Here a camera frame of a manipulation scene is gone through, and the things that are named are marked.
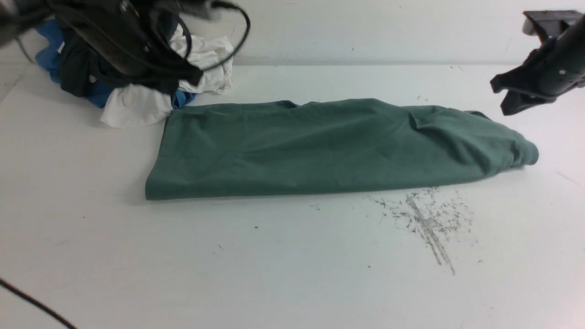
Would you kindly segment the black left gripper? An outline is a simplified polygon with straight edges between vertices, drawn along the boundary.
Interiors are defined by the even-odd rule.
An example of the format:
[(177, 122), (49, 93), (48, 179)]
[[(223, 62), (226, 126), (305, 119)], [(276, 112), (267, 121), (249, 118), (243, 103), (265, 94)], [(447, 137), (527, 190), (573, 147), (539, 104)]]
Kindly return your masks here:
[(57, 0), (56, 16), (137, 84), (173, 95), (184, 80), (198, 85), (203, 71), (179, 61), (170, 65), (170, 38), (178, 21), (150, 0)]

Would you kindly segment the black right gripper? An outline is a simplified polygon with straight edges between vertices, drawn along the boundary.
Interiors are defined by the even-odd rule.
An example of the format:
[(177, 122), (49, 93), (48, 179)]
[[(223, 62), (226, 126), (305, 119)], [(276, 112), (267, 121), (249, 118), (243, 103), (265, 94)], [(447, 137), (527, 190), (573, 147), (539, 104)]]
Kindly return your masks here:
[(500, 104), (504, 116), (551, 104), (584, 87), (584, 40), (549, 39), (529, 67), (520, 66), (491, 79), (494, 93), (508, 90)]

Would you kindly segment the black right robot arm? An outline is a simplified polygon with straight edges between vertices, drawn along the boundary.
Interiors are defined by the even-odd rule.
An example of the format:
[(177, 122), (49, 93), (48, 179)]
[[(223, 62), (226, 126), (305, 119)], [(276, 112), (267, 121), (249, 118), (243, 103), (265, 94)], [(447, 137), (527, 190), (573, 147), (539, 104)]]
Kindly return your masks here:
[(539, 48), (517, 68), (496, 75), (493, 92), (506, 90), (500, 104), (505, 116), (554, 103), (561, 95), (583, 88), (585, 80), (585, 16), (573, 10), (525, 11), (523, 32), (537, 36)]

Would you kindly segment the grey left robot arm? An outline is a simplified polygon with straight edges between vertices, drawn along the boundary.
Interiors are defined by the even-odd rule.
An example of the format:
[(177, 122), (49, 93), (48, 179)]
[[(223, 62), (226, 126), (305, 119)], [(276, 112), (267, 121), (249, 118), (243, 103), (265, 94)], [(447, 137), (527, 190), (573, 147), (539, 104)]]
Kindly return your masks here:
[(3, 0), (1, 44), (56, 17), (90, 46), (90, 60), (106, 62), (92, 75), (109, 84), (140, 84), (173, 94), (180, 81), (198, 85), (203, 70), (182, 58), (158, 28), (160, 14), (211, 20), (211, 0)]

